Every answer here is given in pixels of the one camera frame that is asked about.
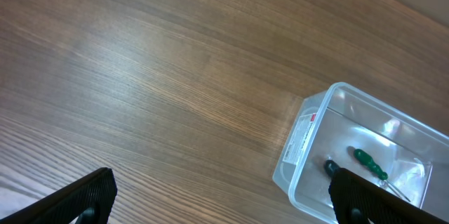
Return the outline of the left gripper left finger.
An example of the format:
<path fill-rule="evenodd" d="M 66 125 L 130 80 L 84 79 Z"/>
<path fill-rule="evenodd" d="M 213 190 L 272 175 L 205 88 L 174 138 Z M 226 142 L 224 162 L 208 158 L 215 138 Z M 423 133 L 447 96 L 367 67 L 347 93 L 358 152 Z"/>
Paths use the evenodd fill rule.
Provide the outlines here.
<path fill-rule="evenodd" d="M 112 169 L 103 167 L 1 219 L 1 224 L 106 224 L 117 193 Z"/>

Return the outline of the black red screwdriver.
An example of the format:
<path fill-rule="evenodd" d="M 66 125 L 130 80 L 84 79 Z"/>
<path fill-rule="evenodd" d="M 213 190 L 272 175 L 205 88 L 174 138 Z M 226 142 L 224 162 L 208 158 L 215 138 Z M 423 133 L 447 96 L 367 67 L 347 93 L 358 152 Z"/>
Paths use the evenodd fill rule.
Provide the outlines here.
<path fill-rule="evenodd" d="M 334 175 L 340 170 L 340 166 L 332 159 L 326 160 L 323 165 L 323 168 L 330 178 L 333 178 Z"/>

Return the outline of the green handled screwdriver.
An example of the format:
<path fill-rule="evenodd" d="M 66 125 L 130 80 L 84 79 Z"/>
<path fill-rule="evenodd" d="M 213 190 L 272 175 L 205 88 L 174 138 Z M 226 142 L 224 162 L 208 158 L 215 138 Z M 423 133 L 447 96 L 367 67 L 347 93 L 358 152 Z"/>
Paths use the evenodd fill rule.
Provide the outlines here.
<path fill-rule="evenodd" d="M 382 168 L 375 162 L 375 160 L 362 149 L 355 149 L 353 151 L 353 156 L 355 159 L 363 166 L 365 166 L 369 171 L 375 174 L 380 180 L 384 181 L 388 186 L 390 186 L 395 192 L 410 202 L 410 199 L 400 191 L 393 183 L 389 182 L 388 174 L 382 170 Z"/>

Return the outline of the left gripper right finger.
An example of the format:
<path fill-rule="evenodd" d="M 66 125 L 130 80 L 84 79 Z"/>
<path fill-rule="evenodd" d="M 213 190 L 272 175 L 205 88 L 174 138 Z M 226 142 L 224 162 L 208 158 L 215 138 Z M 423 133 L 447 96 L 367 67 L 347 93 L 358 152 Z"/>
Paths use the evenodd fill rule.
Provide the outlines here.
<path fill-rule="evenodd" d="M 447 224 L 344 168 L 334 171 L 328 191 L 338 223 Z"/>

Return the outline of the clear plastic container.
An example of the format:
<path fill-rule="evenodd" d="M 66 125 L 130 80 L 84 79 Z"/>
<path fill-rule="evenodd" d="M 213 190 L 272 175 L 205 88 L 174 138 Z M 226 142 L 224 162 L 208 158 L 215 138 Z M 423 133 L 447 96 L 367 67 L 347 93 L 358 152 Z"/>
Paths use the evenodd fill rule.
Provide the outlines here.
<path fill-rule="evenodd" d="M 355 149 L 367 152 L 410 202 L 361 165 Z M 448 136 L 344 82 L 304 99 L 273 174 L 296 209 L 336 223 L 328 159 L 448 220 Z"/>

